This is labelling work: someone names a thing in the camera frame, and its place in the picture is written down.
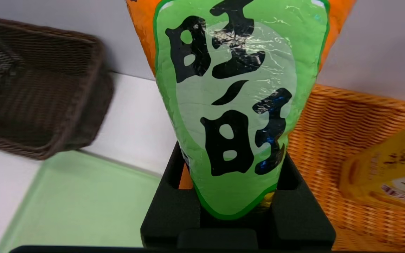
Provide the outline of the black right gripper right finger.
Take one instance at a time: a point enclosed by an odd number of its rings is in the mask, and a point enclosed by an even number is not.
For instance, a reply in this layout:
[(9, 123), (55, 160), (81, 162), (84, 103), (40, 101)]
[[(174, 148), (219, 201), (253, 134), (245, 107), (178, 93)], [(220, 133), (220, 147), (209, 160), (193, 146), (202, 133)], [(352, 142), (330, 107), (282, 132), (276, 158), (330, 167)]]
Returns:
[(286, 154), (270, 210), (257, 229), (261, 250), (331, 250), (333, 225), (289, 154)]

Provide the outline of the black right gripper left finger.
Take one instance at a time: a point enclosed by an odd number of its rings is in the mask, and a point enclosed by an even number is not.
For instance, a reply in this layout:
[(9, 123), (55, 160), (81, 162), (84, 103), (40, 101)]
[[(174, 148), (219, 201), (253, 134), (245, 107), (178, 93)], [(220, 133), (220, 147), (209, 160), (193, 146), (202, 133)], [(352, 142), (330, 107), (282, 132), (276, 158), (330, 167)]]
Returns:
[(181, 232), (200, 228), (201, 204), (195, 189), (179, 189), (184, 165), (176, 143), (140, 228), (145, 248), (176, 248)]

